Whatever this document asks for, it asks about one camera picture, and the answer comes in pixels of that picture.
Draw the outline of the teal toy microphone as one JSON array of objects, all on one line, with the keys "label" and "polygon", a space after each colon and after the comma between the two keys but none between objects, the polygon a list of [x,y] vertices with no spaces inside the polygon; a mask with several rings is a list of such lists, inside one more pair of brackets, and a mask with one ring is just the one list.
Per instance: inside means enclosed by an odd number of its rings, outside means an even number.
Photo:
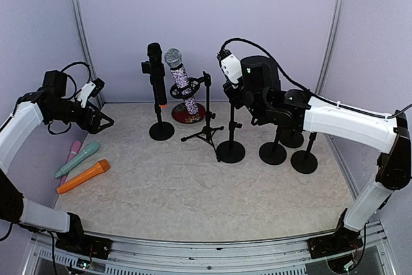
[{"label": "teal toy microphone", "polygon": [[67,175],[72,169],[96,153],[99,149],[100,144],[98,142],[91,142],[84,147],[81,146],[78,154],[70,162],[66,162],[63,166],[61,166],[55,173],[54,178],[60,179],[62,176]]}]

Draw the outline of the pink toy microphone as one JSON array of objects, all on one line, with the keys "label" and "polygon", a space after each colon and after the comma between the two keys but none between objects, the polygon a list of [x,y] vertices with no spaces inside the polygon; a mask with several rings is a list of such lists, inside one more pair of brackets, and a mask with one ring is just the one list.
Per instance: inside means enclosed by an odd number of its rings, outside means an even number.
[{"label": "pink toy microphone", "polygon": [[[78,154],[78,152],[81,149],[81,146],[82,146],[82,142],[80,142],[78,140],[73,142],[73,144],[71,145],[70,153],[69,153],[69,156],[68,156],[68,159],[67,159],[66,162],[70,162]],[[60,185],[65,183],[66,179],[67,179],[67,175],[62,176],[60,178]]]}]

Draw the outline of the orange toy microphone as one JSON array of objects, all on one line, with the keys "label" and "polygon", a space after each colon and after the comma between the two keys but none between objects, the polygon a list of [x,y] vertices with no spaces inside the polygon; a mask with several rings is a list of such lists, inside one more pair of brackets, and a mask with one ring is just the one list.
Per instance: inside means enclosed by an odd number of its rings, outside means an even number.
[{"label": "orange toy microphone", "polygon": [[88,180],[94,178],[97,175],[103,174],[110,169],[110,164],[106,159],[99,160],[93,167],[82,172],[71,180],[66,181],[60,187],[57,188],[58,194],[64,194],[72,189],[78,187],[79,185],[87,182]]}]

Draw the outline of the black round-base mic stand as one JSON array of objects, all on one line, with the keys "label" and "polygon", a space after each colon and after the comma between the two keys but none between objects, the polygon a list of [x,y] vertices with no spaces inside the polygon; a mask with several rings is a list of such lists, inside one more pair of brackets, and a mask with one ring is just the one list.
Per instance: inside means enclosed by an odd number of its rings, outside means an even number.
[{"label": "black round-base mic stand", "polygon": [[156,140],[156,141],[168,140],[174,135],[174,127],[171,123],[165,122],[162,120],[162,111],[156,99],[156,92],[155,92],[155,87],[153,85],[153,80],[151,78],[149,61],[141,62],[141,67],[142,67],[142,73],[150,75],[149,79],[153,87],[153,93],[154,93],[154,111],[157,117],[157,122],[153,124],[149,129],[149,136],[153,140]]}]

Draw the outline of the black stand for orange mic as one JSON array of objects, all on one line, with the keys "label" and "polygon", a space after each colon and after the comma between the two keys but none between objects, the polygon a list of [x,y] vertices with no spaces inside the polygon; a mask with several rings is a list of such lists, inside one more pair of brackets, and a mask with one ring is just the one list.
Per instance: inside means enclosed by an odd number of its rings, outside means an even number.
[{"label": "black stand for orange mic", "polygon": [[259,157],[262,161],[271,166],[278,166],[286,160],[286,149],[279,143],[284,128],[278,126],[273,142],[264,143],[259,149]]}]

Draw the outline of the black microphone orange tip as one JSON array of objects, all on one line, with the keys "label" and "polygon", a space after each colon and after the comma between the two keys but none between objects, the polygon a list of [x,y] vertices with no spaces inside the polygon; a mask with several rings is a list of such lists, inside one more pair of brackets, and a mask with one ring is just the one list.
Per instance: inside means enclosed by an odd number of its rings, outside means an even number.
[{"label": "black microphone orange tip", "polygon": [[162,50],[159,43],[151,43],[147,46],[151,78],[156,92],[156,99],[161,108],[167,107],[167,95],[165,92],[165,68],[162,63]]}]

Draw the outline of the black stand for teal mic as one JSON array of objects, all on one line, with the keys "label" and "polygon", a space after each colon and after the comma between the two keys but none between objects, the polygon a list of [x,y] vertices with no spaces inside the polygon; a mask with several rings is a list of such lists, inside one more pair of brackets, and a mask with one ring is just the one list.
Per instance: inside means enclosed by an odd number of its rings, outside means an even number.
[{"label": "black stand for teal mic", "polygon": [[292,155],[290,163],[298,173],[309,175],[314,173],[317,169],[318,161],[315,155],[312,153],[312,147],[316,138],[317,133],[310,133],[309,142],[306,149],[296,151]]}]

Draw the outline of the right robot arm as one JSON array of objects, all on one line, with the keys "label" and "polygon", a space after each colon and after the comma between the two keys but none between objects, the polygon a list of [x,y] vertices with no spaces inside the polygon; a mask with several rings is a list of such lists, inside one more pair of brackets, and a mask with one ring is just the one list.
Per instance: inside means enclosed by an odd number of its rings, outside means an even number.
[{"label": "right robot arm", "polygon": [[411,180],[411,141],[407,118],[374,113],[329,101],[299,87],[281,90],[278,63],[255,55],[241,60],[228,50],[218,57],[226,78],[224,92],[236,108],[246,107],[252,124],[274,124],[277,135],[284,131],[324,133],[370,146],[379,151],[378,171],[345,212],[342,227],[329,238],[330,247],[344,251],[369,218],[396,191]]}]

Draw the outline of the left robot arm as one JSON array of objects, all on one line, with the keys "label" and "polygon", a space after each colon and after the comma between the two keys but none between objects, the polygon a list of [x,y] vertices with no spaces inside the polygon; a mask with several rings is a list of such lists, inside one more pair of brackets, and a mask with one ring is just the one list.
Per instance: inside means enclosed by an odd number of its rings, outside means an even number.
[{"label": "left robot arm", "polygon": [[75,123],[89,134],[114,124],[113,119],[89,102],[104,87],[101,79],[87,82],[70,100],[65,97],[67,79],[63,71],[46,72],[42,86],[19,97],[14,111],[1,126],[1,219],[12,225],[54,232],[74,251],[84,252],[90,246],[90,238],[76,214],[56,211],[25,198],[7,177],[16,154],[41,124],[50,125],[54,120]]}]

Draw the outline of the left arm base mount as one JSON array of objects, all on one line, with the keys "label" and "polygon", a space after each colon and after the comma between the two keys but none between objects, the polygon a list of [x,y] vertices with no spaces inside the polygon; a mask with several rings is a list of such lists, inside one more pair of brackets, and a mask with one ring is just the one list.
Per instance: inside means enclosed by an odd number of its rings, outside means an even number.
[{"label": "left arm base mount", "polygon": [[112,246],[108,238],[84,234],[80,239],[70,238],[68,234],[57,233],[56,247],[74,254],[107,260]]}]

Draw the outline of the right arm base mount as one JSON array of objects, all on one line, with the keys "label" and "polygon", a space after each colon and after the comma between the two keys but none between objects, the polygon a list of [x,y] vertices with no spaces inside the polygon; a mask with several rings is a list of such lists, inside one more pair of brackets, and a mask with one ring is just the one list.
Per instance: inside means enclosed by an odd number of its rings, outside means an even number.
[{"label": "right arm base mount", "polygon": [[307,241],[311,259],[323,258],[362,247],[360,234],[328,234]]}]

